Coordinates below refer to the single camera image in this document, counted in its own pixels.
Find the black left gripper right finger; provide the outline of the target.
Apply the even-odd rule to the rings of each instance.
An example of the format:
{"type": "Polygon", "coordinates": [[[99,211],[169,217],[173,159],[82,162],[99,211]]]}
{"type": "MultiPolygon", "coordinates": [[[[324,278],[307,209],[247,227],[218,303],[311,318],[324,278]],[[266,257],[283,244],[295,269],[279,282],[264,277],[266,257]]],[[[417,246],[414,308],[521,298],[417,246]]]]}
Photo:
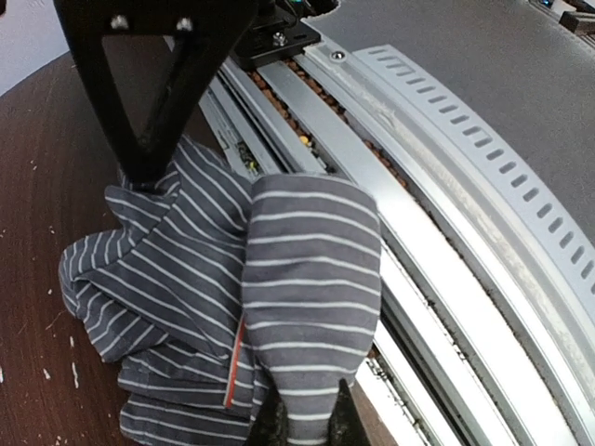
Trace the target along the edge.
{"type": "Polygon", "coordinates": [[[328,445],[370,446],[348,382],[339,380],[337,401],[328,423],[328,445]]]}

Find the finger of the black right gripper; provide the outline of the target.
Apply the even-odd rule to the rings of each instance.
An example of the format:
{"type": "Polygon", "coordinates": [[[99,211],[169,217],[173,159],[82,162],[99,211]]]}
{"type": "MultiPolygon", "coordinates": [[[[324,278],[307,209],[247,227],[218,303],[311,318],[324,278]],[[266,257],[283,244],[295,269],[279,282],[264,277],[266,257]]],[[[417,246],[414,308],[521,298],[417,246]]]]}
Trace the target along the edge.
{"type": "Polygon", "coordinates": [[[58,1],[76,69],[124,174],[164,172],[256,1],[58,1]]]}

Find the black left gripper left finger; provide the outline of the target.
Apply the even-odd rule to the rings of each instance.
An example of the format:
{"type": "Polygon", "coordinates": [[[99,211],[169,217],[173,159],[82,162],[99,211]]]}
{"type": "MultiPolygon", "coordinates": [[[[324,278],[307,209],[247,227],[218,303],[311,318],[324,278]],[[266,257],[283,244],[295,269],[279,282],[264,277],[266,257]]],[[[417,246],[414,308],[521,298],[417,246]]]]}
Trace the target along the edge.
{"type": "Polygon", "coordinates": [[[287,410],[280,397],[268,397],[262,404],[245,441],[246,446],[286,446],[287,410]]]}

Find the grey striped boxer underwear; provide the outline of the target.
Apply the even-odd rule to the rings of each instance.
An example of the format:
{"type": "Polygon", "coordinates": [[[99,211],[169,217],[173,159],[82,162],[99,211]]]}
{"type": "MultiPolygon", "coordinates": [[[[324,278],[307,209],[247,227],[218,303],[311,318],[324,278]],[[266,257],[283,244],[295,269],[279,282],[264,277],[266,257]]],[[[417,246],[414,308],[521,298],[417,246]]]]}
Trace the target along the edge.
{"type": "Polygon", "coordinates": [[[64,304],[129,397],[144,445],[245,445],[268,397],[287,445],[328,445],[381,307],[373,198],[328,175],[254,180],[183,139],[165,174],[105,191],[117,230],[59,263],[64,304]]]}

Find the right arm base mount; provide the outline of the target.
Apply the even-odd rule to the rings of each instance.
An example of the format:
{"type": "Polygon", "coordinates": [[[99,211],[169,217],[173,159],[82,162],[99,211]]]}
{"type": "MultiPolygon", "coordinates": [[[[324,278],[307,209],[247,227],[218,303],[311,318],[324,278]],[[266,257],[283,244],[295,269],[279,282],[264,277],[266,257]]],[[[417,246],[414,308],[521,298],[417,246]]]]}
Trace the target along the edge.
{"type": "Polygon", "coordinates": [[[291,59],[322,36],[303,20],[339,7],[335,0],[259,1],[258,14],[231,52],[243,70],[253,71],[273,62],[291,59]]]}

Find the aluminium front rail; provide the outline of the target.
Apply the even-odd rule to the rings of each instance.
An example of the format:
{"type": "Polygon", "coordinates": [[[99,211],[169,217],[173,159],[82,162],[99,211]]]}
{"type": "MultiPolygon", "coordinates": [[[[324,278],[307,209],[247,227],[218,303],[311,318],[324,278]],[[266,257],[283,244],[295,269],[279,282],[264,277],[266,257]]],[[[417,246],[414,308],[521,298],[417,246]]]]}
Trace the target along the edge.
{"type": "Polygon", "coordinates": [[[594,250],[535,173],[395,47],[330,40],[200,102],[247,177],[317,172],[377,200],[383,304],[357,379],[388,445],[590,445],[594,250]]]}

